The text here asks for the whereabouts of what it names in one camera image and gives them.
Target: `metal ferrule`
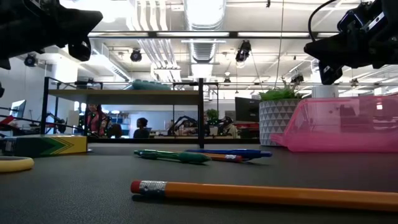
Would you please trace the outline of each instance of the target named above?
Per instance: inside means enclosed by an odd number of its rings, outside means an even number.
[[[165,196],[167,182],[143,180],[139,184],[139,192],[142,195]]]

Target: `pink plastic container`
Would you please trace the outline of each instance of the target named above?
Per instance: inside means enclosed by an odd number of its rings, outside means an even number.
[[[302,100],[271,140],[293,152],[398,152],[398,96]]]

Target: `desk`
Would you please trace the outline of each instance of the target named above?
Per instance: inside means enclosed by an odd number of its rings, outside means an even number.
[[[258,149],[210,145],[206,149]],[[151,161],[135,149],[196,145],[92,144],[87,156],[35,159],[27,172],[0,175],[0,223],[398,223],[392,213],[198,201],[132,200],[131,180],[316,187],[398,192],[398,154],[299,154],[282,148],[253,164]]]

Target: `green pen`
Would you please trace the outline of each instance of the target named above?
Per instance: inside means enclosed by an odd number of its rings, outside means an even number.
[[[145,159],[175,159],[181,162],[202,163],[210,161],[211,158],[203,154],[189,153],[189,152],[167,152],[156,150],[135,150],[134,153]]]

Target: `blue pen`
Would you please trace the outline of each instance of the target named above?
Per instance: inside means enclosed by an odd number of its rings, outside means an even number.
[[[262,157],[271,157],[271,152],[263,152],[261,150],[253,149],[232,149],[232,150],[195,150],[189,149],[187,152],[199,152],[199,153],[209,153],[209,154],[226,154],[226,155],[236,155],[242,156],[244,160],[257,159]]]

